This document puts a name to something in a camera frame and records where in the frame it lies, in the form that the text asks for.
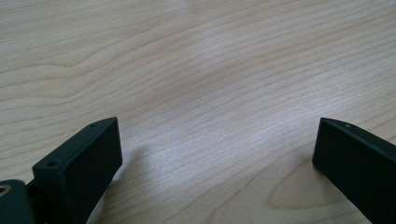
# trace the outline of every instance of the light wood surface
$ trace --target light wood surface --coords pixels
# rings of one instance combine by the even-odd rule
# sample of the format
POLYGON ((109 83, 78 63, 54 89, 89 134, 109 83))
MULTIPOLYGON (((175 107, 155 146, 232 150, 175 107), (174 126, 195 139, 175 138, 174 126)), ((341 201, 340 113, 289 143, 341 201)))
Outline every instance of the light wood surface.
POLYGON ((1 1, 0 179, 117 116, 91 223, 369 223, 321 117, 396 143, 396 1, 1 1))

